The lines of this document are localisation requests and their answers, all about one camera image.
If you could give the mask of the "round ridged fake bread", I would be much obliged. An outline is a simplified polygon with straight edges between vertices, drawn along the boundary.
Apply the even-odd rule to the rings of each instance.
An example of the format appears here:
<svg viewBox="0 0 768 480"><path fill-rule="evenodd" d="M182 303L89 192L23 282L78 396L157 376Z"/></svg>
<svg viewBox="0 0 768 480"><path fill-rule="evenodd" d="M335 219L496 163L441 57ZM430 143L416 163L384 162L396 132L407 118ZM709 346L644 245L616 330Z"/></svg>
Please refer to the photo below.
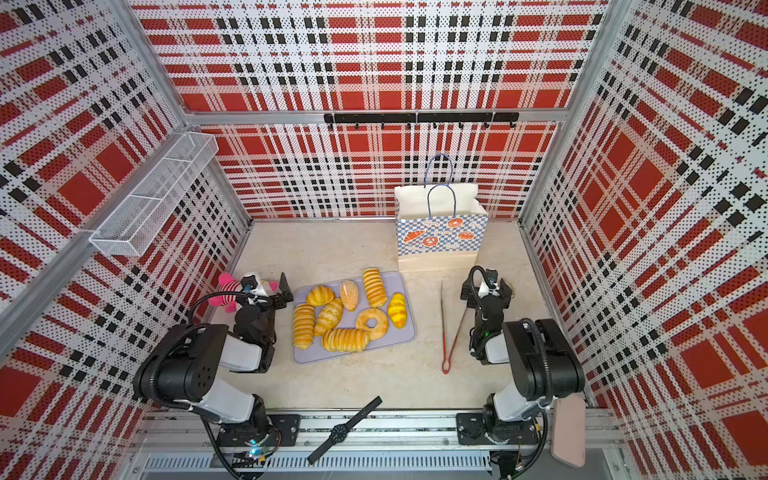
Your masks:
<svg viewBox="0 0 768 480"><path fill-rule="evenodd" d="M306 296L306 303L312 307L322 307L336 298L335 292L328 286L318 285Z"/></svg>

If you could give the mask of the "sugared fake bread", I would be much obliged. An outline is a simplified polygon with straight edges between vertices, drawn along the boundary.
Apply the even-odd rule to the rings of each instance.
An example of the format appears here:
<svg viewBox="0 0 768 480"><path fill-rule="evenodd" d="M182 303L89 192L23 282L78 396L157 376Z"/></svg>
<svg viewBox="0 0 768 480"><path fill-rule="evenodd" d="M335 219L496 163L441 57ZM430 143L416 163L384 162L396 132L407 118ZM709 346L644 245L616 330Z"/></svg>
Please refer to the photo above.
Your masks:
<svg viewBox="0 0 768 480"><path fill-rule="evenodd" d="M348 311L355 311L359 302L359 290L352 280L343 280L339 287L339 297L343 307Z"/></svg>

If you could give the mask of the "red handled metal tongs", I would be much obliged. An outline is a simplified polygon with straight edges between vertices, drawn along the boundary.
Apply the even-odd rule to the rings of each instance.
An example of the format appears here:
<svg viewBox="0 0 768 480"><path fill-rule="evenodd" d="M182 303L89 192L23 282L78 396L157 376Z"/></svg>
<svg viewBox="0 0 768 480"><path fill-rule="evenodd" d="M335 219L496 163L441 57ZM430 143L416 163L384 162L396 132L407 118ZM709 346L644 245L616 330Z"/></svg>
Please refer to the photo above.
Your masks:
<svg viewBox="0 0 768 480"><path fill-rule="evenodd" d="M461 282L442 280L439 290L439 316L442 338L441 372L448 375L452 368L454 352L462 335L467 315L467 300L460 297Z"/></svg>

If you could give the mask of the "ridged fake bread top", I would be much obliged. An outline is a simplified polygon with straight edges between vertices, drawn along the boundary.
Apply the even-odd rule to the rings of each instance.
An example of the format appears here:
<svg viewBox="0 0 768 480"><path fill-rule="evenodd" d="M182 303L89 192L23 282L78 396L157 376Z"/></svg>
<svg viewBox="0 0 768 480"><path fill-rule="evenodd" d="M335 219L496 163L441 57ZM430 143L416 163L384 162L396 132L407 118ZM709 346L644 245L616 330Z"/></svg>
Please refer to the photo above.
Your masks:
<svg viewBox="0 0 768 480"><path fill-rule="evenodd" d="M372 308L384 306L388 295L380 271L377 268L365 269L362 281L369 306Z"/></svg>

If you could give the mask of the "yellow striped fake bread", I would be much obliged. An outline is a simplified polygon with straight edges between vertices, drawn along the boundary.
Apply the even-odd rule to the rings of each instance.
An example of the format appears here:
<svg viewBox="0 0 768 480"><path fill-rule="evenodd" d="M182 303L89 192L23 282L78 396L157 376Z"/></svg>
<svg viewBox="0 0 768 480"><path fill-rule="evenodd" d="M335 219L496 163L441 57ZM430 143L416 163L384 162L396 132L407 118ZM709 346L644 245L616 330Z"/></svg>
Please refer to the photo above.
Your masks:
<svg viewBox="0 0 768 480"><path fill-rule="evenodd" d="M392 296L388 304L387 312L390 320L397 329L403 329L406 326L408 318L407 302L402 293L397 292Z"/></svg>

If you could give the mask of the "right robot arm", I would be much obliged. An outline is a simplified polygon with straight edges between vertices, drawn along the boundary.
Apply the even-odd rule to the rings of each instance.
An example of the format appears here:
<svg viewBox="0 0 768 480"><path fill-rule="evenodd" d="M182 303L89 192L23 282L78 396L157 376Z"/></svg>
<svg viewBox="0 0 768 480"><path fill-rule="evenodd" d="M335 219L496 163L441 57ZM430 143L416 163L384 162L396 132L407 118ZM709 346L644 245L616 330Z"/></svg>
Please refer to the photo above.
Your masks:
<svg viewBox="0 0 768 480"><path fill-rule="evenodd" d="M507 364L512 381L488 396L479 413L459 414L462 445L505 445L540 440L536 417L557 398L579 393L583 368L553 319L505 320L511 288L502 280L472 279L462 285L461 299L475 311L469 353L484 365Z"/></svg>

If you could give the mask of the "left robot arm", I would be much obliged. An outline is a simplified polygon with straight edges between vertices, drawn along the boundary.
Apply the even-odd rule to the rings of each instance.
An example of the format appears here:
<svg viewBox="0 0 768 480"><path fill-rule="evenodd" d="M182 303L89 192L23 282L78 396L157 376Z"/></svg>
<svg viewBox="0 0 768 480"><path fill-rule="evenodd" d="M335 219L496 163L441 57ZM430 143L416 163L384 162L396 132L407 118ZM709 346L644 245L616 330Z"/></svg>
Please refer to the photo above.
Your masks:
<svg viewBox="0 0 768 480"><path fill-rule="evenodd" d="M285 277L264 281L252 273L219 277L216 291L198 299L185 322L169 329L137 370L135 394L156 404L197 414L206 428L218 425L216 447L248 446L264 455L293 446L297 415L266 412L264 400L218 376L264 374L276 352L275 318L293 300Z"/></svg>

